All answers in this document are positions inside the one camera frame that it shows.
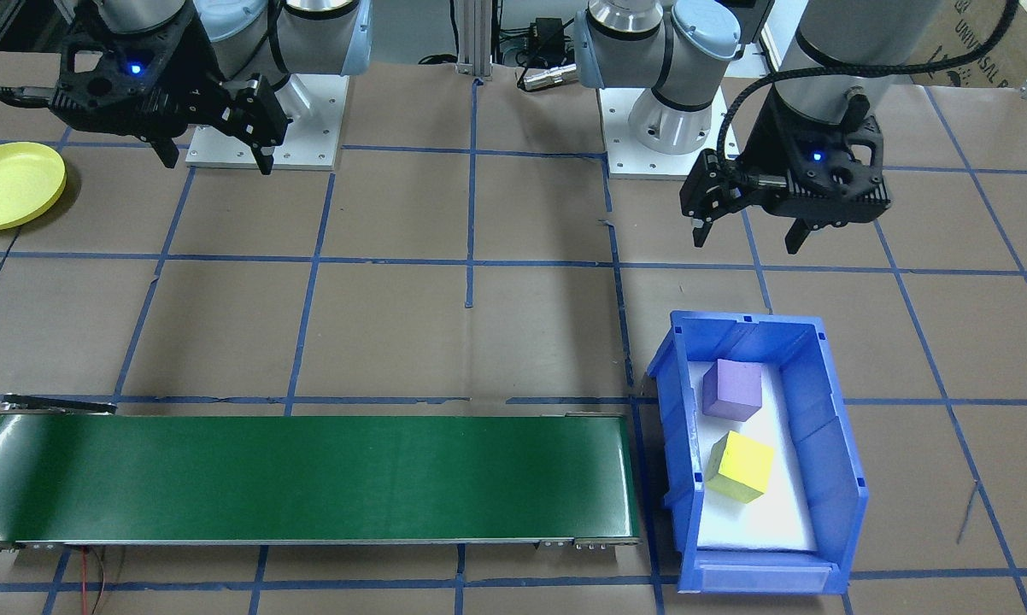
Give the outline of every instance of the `storage bin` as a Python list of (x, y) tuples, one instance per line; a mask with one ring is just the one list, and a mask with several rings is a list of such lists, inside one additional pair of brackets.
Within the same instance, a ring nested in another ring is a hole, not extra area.
[[(678, 591), (845, 592), (868, 491), (822, 320), (731, 312), (673, 312), (670, 320), (647, 374), (657, 380), (665, 436), (664, 505), (682, 555)], [(778, 373), (814, 550), (697, 547), (706, 498), (689, 366), (717, 358)]]

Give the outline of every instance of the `yellow dish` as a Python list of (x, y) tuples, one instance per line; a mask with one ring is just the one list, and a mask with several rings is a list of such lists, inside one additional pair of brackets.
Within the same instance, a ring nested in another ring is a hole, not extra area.
[(65, 162), (40, 144), (0, 145), (0, 230), (34, 221), (65, 190)]

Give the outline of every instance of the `table surface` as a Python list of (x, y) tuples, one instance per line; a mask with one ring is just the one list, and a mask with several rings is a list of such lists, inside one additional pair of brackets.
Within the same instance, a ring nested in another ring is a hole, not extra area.
[[(56, 68), (0, 53), (0, 84)], [(608, 178), (596, 92), (514, 80), (375, 65), (334, 176), (166, 170), (126, 138), (0, 105), (0, 143), (69, 167), (60, 203), (0, 232), (0, 394), (630, 421), (642, 544), (109, 548), (104, 614), (1027, 612), (1027, 102), (892, 87), (877, 117), (896, 205), (790, 257), (791, 221), (762, 210), (694, 249), (678, 182)], [(872, 493), (845, 599), (675, 591), (644, 375), (673, 310), (825, 319)], [(0, 613), (79, 612), (80, 560), (3, 553)]]

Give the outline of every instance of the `green conveyor belt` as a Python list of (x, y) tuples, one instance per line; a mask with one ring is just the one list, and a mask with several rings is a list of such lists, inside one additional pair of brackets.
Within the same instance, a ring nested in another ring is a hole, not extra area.
[(615, 417), (0, 417), (0, 546), (638, 536)]

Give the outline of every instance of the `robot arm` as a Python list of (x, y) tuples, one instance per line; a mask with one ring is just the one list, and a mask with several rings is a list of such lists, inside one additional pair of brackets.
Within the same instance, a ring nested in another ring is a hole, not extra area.
[[(55, 86), (0, 87), (0, 100), (83, 131), (131, 134), (168, 167), (174, 139), (204, 124), (249, 145), (270, 175), (290, 124), (276, 85), (295, 71), (369, 66), (369, 0), (80, 0), (73, 15)], [(100, 54), (89, 70), (77, 66), (84, 52)]]
[[(943, 4), (810, 0), (783, 70), (748, 87), (724, 117), (681, 190), (697, 247), (714, 222), (749, 205), (794, 218), (787, 251), (811, 232), (872, 222), (892, 204), (873, 106), (891, 75), (918, 74), (983, 57), (1014, 18), (1018, 0), (984, 45), (943, 63), (904, 66)], [(640, 143), (665, 155), (705, 147), (710, 101), (725, 68), (767, 15), (770, 2), (591, 0), (577, 17), (578, 77), (588, 87), (647, 87), (627, 117)], [(739, 24), (740, 16), (746, 24)], [(729, 121), (745, 98), (773, 84), (743, 155), (728, 160)]]
[[(892, 198), (872, 108), (891, 75), (946, 70), (983, 57), (1014, 20), (1018, 0), (1006, 0), (993, 35), (974, 51), (904, 66), (940, 4), (810, 0), (784, 70), (744, 90), (724, 118), (716, 149), (699, 153), (684, 183), (681, 212), (693, 219), (694, 244), (705, 244), (715, 221), (748, 205), (795, 219), (785, 240), (790, 254), (823, 227), (872, 222), (887, 210)], [(774, 87), (749, 143), (736, 160), (727, 160), (725, 128), (745, 98), (767, 84)]]

